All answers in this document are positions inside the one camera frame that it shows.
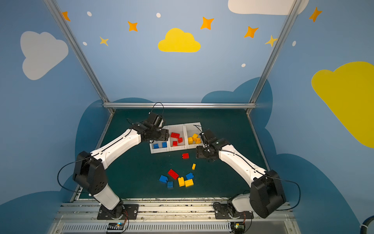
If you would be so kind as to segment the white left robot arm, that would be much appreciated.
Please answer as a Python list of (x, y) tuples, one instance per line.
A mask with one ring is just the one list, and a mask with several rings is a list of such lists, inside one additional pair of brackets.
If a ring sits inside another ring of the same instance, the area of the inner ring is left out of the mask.
[(79, 153), (73, 172), (73, 181), (85, 189), (99, 203), (111, 219), (124, 214), (123, 201), (108, 184), (106, 170), (126, 151), (144, 141), (167, 141), (169, 130), (136, 123), (108, 144), (90, 153)]

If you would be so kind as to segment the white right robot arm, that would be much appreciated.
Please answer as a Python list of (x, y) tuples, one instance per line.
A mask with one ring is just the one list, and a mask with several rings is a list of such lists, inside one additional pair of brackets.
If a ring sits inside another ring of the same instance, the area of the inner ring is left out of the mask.
[(286, 203), (278, 173), (274, 170), (267, 171), (251, 162), (224, 138), (210, 139), (203, 146), (198, 146), (196, 151), (198, 159), (220, 159), (225, 162), (250, 187), (248, 194), (239, 194), (229, 199), (228, 213), (232, 218), (246, 212), (255, 212), (261, 218), (266, 218)]

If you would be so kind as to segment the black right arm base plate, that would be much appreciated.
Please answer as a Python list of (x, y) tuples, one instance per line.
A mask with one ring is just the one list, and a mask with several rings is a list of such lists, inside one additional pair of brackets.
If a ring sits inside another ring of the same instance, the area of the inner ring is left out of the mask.
[(252, 211), (238, 212), (232, 205), (215, 202), (212, 205), (214, 209), (215, 219), (253, 219)]

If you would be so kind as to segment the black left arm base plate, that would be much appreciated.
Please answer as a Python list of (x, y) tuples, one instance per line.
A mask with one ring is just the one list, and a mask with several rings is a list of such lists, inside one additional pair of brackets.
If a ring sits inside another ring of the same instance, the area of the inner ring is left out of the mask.
[(101, 205), (97, 215), (97, 220), (135, 220), (139, 210), (138, 204), (119, 204), (113, 210)]

